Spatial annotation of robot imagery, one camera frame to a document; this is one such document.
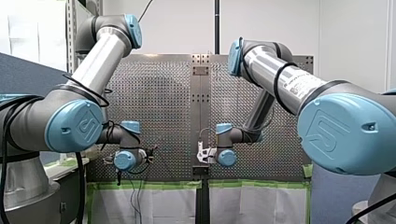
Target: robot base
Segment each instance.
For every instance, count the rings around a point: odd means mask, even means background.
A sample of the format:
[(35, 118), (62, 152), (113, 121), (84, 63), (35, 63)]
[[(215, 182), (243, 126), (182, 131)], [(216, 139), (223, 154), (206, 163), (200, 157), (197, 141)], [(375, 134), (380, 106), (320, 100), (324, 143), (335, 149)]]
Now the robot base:
[(38, 157), (7, 165), (4, 201), (12, 224), (61, 223), (60, 185), (49, 181)]
[(60, 204), (60, 185), (52, 182), (47, 193), (7, 209), (7, 217), (12, 224), (60, 224)]

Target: light blue joint cap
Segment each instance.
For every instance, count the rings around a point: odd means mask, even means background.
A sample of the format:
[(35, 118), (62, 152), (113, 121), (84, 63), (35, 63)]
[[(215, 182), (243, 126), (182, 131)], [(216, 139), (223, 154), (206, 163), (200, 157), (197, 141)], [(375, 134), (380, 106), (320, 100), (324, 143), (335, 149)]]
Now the light blue joint cap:
[(17, 97), (25, 96), (27, 94), (0, 94), (0, 104), (4, 101), (12, 100)]
[(230, 167), (236, 164), (236, 154), (231, 149), (225, 149), (220, 152), (218, 162), (222, 166)]
[(132, 14), (125, 14), (125, 20), (132, 38), (133, 49), (140, 49), (142, 47), (142, 30), (139, 21)]
[(102, 123), (99, 105), (88, 100), (69, 102), (49, 119), (46, 144), (55, 152), (80, 152), (96, 143), (103, 130)]
[(126, 129), (131, 133), (140, 134), (140, 122), (134, 120), (124, 120), (121, 122), (122, 128)]
[(129, 171), (136, 166), (136, 158), (129, 151), (121, 151), (114, 158), (114, 165), (120, 171)]
[(349, 93), (310, 102), (298, 119), (306, 154), (343, 175), (377, 175), (396, 164), (396, 118), (384, 106)]
[(235, 40), (230, 47), (228, 54), (228, 73), (233, 77), (240, 77), (241, 67), (241, 46), (239, 46), (239, 39)]
[(233, 128), (231, 123), (221, 123), (216, 125), (216, 134), (227, 133)]

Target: perforated metal panel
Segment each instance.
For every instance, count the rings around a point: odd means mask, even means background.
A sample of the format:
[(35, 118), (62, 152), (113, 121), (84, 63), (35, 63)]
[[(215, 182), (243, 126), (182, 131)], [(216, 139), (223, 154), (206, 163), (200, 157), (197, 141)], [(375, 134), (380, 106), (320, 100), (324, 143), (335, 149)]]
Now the perforated metal panel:
[[(312, 73), (312, 57), (298, 56), (294, 61)], [(260, 89), (243, 78), (230, 77), (223, 56), (212, 57), (211, 69), (211, 127), (224, 122), (242, 126)], [(276, 104), (273, 121), (264, 130), (262, 143), (234, 145), (237, 164), (231, 168), (212, 165), (211, 178), (302, 180), (302, 165), (310, 161), (301, 148), (296, 124), (297, 119)]]
[[(134, 178), (148, 173), (151, 180), (192, 179), (199, 130), (208, 124), (214, 129), (217, 123), (238, 126), (245, 122), (259, 89), (227, 74), (227, 56), (207, 58), (210, 68), (202, 76), (193, 74), (197, 62), (192, 55), (131, 55), (119, 65), (108, 85), (114, 91), (107, 96), (111, 103), (109, 118), (116, 122), (140, 121), (143, 147), (159, 146), (150, 170)], [(312, 72), (313, 58), (299, 56), (295, 62)], [(304, 178), (302, 165), (310, 161), (299, 144), (296, 118), (278, 105), (275, 112), (272, 124), (264, 131), (263, 143), (235, 145), (238, 156), (235, 167), (213, 165), (211, 178), (282, 181)], [(207, 133), (203, 138), (206, 145)], [(209, 142), (213, 146), (213, 133)], [(118, 146), (107, 146), (99, 159), (90, 162), (90, 181), (116, 179), (114, 167), (104, 166), (102, 161), (116, 150)]]
[[(149, 57), (134, 55), (123, 60), (108, 87), (109, 119), (138, 120), (143, 147), (158, 145), (149, 179), (191, 179), (191, 117), (189, 56)], [(102, 158), (118, 150), (107, 146), (98, 160), (89, 165), (91, 181), (115, 180), (114, 167)]]

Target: green tape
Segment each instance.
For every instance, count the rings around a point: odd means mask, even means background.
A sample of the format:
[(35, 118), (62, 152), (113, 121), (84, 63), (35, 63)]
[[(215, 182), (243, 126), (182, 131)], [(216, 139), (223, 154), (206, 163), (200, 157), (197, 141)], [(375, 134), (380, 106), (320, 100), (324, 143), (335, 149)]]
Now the green tape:
[(92, 205), (93, 205), (94, 188), (91, 184), (87, 185), (87, 224), (92, 224)]
[(303, 165), (305, 178), (311, 178), (312, 177), (313, 169), (314, 169), (314, 165), (313, 164), (305, 164), (305, 165)]
[(55, 165), (57, 163), (58, 163), (57, 161), (49, 162), (49, 163), (45, 164), (44, 167), (50, 167), (50, 166), (53, 166), (53, 165)]
[(311, 184), (307, 185), (306, 189), (306, 209), (305, 209), (305, 220), (306, 224), (311, 223)]
[(61, 163), (61, 166), (76, 166), (77, 165), (77, 161), (75, 160), (75, 159), (73, 159), (73, 160), (66, 160), (66, 161), (63, 161), (62, 163)]
[(209, 180), (210, 188), (259, 187), (271, 189), (307, 189), (310, 182), (278, 182), (268, 180)]
[(117, 182), (89, 183), (92, 190), (100, 189), (200, 189), (201, 181), (180, 181), (180, 182), (141, 182), (140, 180), (122, 180), (120, 186)]

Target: metal clamp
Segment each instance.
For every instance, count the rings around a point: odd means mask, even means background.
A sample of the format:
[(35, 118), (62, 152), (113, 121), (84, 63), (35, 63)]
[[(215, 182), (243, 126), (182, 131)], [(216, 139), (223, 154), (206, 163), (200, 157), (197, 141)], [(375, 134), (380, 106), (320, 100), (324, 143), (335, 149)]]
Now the metal clamp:
[(215, 147), (204, 148), (203, 142), (198, 142), (198, 154), (197, 159), (201, 163), (217, 163), (215, 159), (216, 152), (218, 151)]

